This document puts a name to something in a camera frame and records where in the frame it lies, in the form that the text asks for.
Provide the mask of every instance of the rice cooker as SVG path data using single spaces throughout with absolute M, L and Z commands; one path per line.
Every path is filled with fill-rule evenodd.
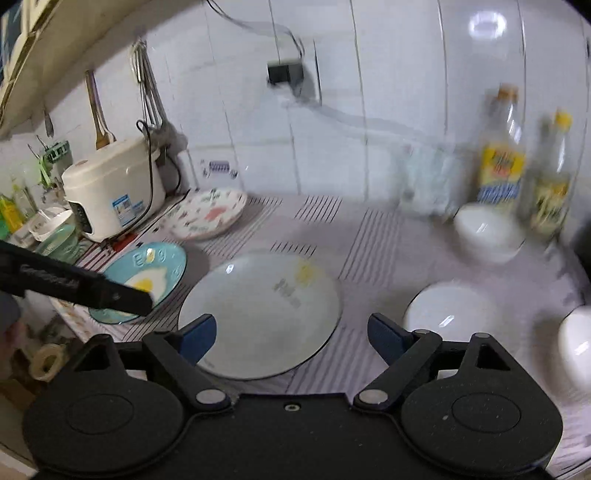
M 158 150 L 152 152 L 154 194 L 146 218 L 164 203 L 162 180 L 154 164 L 159 154 Z M 66 200 L 80 228 L 94 242 L 121 233 L 150 203 L 148 146 L 144 137 L 107 145 L 73 164 L 61 177 Z

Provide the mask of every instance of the blue plate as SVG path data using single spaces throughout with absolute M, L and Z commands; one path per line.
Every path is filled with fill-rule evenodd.
M 105 270 L 114 282 L 149 291 L 154 307 L 177 286 L 187 267 L 187 255 L 178 245 L 154 242 L 142 245 L 117 259 Z M 117 325 L 138 317 L 131 313 L 110 309 L 88 309 L 97 322 Z

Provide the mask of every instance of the wooden shelf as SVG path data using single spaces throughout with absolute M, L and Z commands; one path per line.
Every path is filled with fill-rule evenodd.
M 28 35 L 0 90 L 0 137 L 30 118 L 43 96 L 80 56 L 147 0 L 59 0 Z

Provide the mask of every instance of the white tile wall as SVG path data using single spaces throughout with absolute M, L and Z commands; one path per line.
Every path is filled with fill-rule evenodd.
M 496 93 L 501 82 L 512 83 L 519 87 L 523 105 L 525 66 L 519 9 L 515 0 L 440 3 L 447 56 L 449 133 L 458 143 L 473 144 L 483 126 L 485 93 Z M 504 31 L 503 20 L 496 25 L 479 22 L 487 14 L 504 19 Z M 478 23 L 477 33 L 471 32 L 470 25 Z M 479 34 L 488 38 L 478 38 Z
M 580 153 L 584 146 L 581 177 L 591 177 L 591 135 L 585 131 L 585 41 L 591 27 L 563 0 L 218 3 L 235 18 L 257 22 L 259 34 L 225 21 L 196 0 L 152 0 L 66 72 L 45 103 L 56 139 L 70 141 L 75 159 L 95 149 L 83 81 L 89 67 L 96 70 L 110 129 L 121 140 L 137 135 L 141 105 L 128 53 L 142 34 L 164 106 L 182 136 L 178 157 L 187 186 L 395 202 L 400 175 L 393 156 L 404 127 L 474 144 L 486 94 L 501 82 L 521 90 L 530 152 L 538 143 L 541 117 L 558 106 L 573 114 L 575 150 Z M 505 19 L 504 31 L 486 20 L 491 14 Z M 304 63 L 318 90 L 317 55 L 320 111 L 286 108 L 267 88 L 267 63 L 297 56 L 291 39 L 274 37 L 273 21 L 277 31 L 283 25 L 302 38 Z M 476 38 L 487 35 L 498 38 Z M 27 148 L 29 142 L 37 147 L 35 133 L 45 138 L 39 112 L 0 142 L 3 171 L 32 171 L 26 176 L 35 181 L 35 161 Z M 227 161 L 238 175 L 204 175 L 210 161 Z M 0 176 L 0 190 L 8 188 L 6 177 Z M 591 198 L 577 198 L 578 218 L 591 216 Z
M 236 162 L 236 152 L 232 146 L 212 147 L 212 148 L 191 148 L 187 152 L 191 162 L 197 184 L 202 189 L 211 189 L 218 187 L 232 187 L 244 189 L 242 176 L 239 174 L 238 164 Z M 210 171 L 210 162 L 227 162 L 230 172 Z M 237 172 L 237 176 L 231 175 L 231 172 Z
M 446 77 L 437 0 L 353 0 L 353 11 L 367 116 L 443 135 Z
M 173 111 L 189 147 L 232 142 L 215 66 L 186 72 L 172 80 L 171 88 Z
M 364 139 L 348 136 L 329 118 L 306 108 L 290 109 L 290 119 L 302 193 L 363 199 Z
M 527 56 L 525 141 L 535 152 L 541 140 L 541 121 L 554 120 L 557 108 L 573 116 L 570 130 L 573 161 L 583 148 L 587 116 L 587 72 L 583 25 L 578 13 L 564 2 L 519 0 Z
M 291 141 L 277 145 L 237 145 L 236 156 L 249 192 L 298 193 Z

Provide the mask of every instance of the yellow bottle cap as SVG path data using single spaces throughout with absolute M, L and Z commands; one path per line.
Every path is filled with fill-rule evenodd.
M 519 99 L 519 89 L 515 85 L 509 83 L 501 83 L 499 93 L 496 96 L 497 100 L 510 100 L 517 103 Z
M 554 117 L 554 123 L 557 127 L 562 130 L 569 130 L 573 124 L 573 117 L 564 110 L 556 110 L 556 117 Z

